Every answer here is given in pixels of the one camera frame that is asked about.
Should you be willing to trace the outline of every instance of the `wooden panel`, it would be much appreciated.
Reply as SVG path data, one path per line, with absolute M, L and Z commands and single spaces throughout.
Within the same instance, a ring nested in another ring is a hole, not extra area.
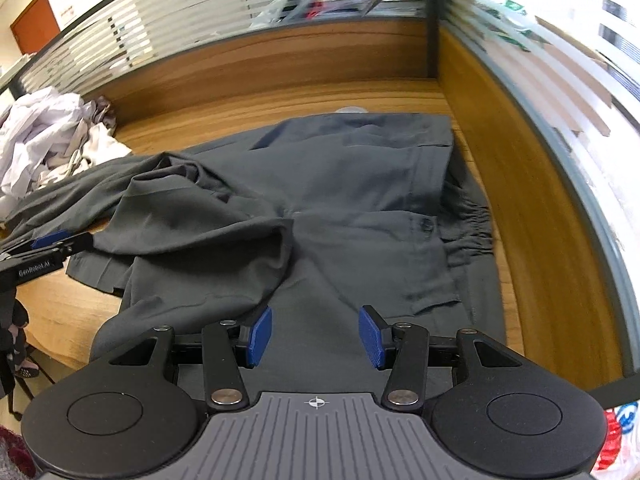
M 500 226 L 525 354 L 582 388 L 622 375 L 604 262 L 559 171 L 511 97 L 442 30 L 440 84 Z
M 39 51 L 60 32 L 49 0 L 33 0 L 11 25 L 23 54 Z
M 333 112 L 348 105 L 362 106 L 376 112 L 450 115 L 449 105 L 434 81 L 317 84 L 217 100 L 139 120 L 120 128 L 118 140 L 136 153 L 178 150 L 287 118 Z M 478 170 L 455 120 L 453 129 L 465 160 L 478 177 Z M 518 309 L 497 230 L 494 237 L 508 343 L 516 351 L 522 352 Z M 120 302 L 117 298 L 74 282 L 61 271 L 20 286 L 18 297 L 28 306 L 31 316 L 28 327 L 30 342 L 72 367 L 79 367 L 86 362 L 96 330 L 104 320 L 116 314 Z
M 107 83 L 120 124 L 277 88 L 420 77 L 424 20 L 360 20 L 268 30 L 160 60 Z

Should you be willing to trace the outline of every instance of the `door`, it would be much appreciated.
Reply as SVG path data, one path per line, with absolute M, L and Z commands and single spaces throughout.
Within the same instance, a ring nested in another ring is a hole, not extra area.
M 11 31 L 23 54 L 39 51 L 60 32 L 49 0 L 33 0 L 12 23 Z

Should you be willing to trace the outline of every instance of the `blue gripper pad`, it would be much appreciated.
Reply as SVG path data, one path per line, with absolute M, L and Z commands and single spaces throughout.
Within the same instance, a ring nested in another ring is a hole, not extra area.
M 271 307 L 268 306 L 262 315 L 255 322 L 254 328 L 251 330 L 251 337 L 249 338 L 249 346 L 247 349 L 247 364 L 251 367 L 260 364 L 262 354 L 269 344 L 271 339 L 271 322 L 273 315 L 271 313 Z
M 385 349 L 382 346 L 382 336 L 376 323 L 370 318 L 364 308 L 360 309 L 358 317 L 358 332 L 369 361 L 374 368 L 380 368 L 385 363 Z
M 65 238 L 69 238 L 70 236 L 72 236 L 72 234 L 69 231 L 62 230 L 51 233 L 50 235 L 45 235 L 41 238 L 36 238 L 31 244 L 31 250 L 50 246 L 51 244 L 64 240 Z

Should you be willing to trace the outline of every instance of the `metal screw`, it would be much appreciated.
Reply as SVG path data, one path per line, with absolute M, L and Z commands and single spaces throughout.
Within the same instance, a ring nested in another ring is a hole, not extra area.
M 389 402 L 396 406 L 411 406 L 418 402 L 418 394 L 411 390 L 393 390 L 386 396 Z
M 237 404 L 242 400 L 242 393 L 233 388 L 222 388 L 221 390 L 216 390 L 211 394 L 211 400 L 216 404 L 221 404 L 222 406 L 230 406 L 232 404 Z

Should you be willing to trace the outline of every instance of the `pile of clothes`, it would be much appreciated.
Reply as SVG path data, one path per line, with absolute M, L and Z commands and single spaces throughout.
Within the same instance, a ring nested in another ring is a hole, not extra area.
M 0 219 L 28 193 L 131 150 L 113 139 L 115 114 L 103 98 L 48 87 L 0 114 Z

